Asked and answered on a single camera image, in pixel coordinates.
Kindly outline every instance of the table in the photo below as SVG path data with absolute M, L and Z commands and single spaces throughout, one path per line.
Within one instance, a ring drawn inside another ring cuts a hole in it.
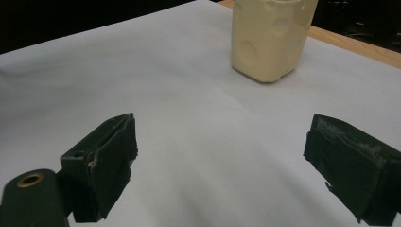
M 234 0 L 224 0 L 218 3 L 231 9 L 234 6 Z M 308 35 L 314 39 L 352 51 L 367 58 L 401 68 L 401 54 L 395 51 L 348 38 L 316 26 L 310 27 Z
M 230 67 L 230 35 L 231 11 L 199 0 L 0 56 L 0 185 L 134 112 L 131 182 L 106 220 L 71 226 L 366 226 L 305 137 L 326 114 L 401 149 L 401 70 L 308 38 L 261 84 Z

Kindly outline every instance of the dark background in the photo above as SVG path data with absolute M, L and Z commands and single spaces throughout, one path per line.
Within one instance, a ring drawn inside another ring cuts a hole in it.
M 0 0 L 0 54 L 191 1 Z M 401 0 L 320 0 L 312 25 L 401 52 Z

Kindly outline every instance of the cream container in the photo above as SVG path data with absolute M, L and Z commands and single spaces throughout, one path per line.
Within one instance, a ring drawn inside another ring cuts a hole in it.
M 274 82 L 298 64 L 318 0 L 235 0 L 231 64 Z

